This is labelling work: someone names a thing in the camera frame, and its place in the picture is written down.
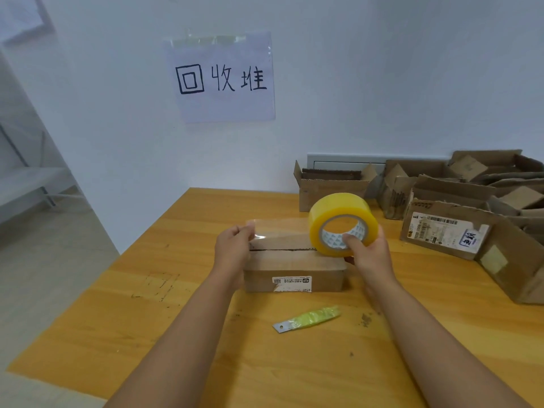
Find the floor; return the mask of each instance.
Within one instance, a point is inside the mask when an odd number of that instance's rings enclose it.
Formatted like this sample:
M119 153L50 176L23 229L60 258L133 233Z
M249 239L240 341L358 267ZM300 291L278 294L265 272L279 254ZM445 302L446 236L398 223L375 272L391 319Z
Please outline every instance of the floor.
M0 225L0 406L101 407L87 396L5 372L8 364L119 256L82 199Z

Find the handwritten sign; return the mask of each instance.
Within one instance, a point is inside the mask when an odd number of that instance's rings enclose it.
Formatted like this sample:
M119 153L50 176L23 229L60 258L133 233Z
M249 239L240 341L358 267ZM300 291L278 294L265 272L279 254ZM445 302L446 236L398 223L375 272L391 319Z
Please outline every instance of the handwritten sign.
M275 119L269 32L167 42L165 51L185 122Z

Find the hand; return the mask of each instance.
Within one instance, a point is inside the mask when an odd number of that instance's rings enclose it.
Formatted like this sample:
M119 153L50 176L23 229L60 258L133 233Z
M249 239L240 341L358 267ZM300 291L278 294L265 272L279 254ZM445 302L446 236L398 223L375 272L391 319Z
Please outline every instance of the hand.
M389 245L381 225L377 239L367 247L355 236L347 233L343 234L342 240L353 251L353 264L371 290L378 290L390 283L398 283L393 272Z
M215 260L210 277L225 281L234 290L244 283L242 269L249 258L249 241L255 237L255 223L233 226L215 241Z

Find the sticker on box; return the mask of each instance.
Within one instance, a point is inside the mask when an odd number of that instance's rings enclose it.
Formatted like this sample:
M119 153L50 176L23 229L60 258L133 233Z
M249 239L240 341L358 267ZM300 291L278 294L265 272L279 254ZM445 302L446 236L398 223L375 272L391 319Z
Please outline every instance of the sticker on box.
M274 276L272 282L276 284L274 292L311 292L311 276Z
M410 220L408 237L433 245L478 253L488 230L488 225L482 225L480 230L476 230L472 222L466 220L414 212Z

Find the packing tape roll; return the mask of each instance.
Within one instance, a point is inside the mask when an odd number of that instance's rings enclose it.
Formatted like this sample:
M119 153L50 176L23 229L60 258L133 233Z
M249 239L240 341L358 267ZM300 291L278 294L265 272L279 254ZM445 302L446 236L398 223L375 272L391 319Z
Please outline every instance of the packing tape roll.
M348 232L365 246L377 238L377 220L368 204L351 193L334 193L318 200L309 211L309 239L317 252L326 256L345 257L353 252L342 241L342 233L332 233L325 226L339 218L353 218L357 224Z

